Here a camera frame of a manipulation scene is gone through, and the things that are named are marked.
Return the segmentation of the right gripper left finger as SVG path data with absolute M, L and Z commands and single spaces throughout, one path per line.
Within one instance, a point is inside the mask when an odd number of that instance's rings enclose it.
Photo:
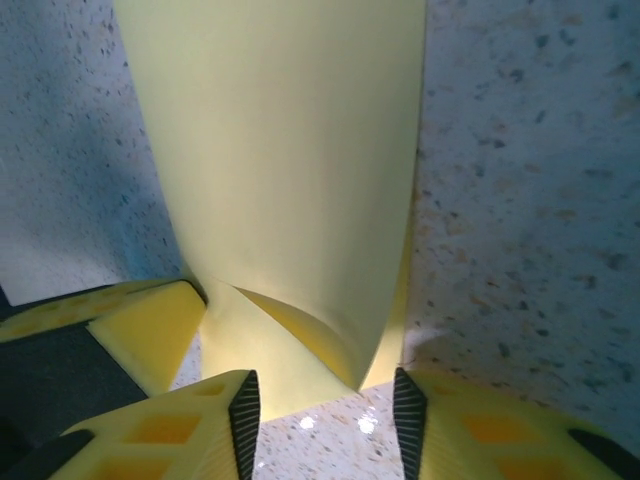
M 258 374 L 233 370 L 85 419 L 18 457 L 10 479 L 250 479 Z

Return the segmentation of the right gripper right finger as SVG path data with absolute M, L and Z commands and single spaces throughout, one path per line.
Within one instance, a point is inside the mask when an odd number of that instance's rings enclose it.
M 398 368 L 393 418 L 407 479 L 636 479 L 594 425 L 449 375 Z

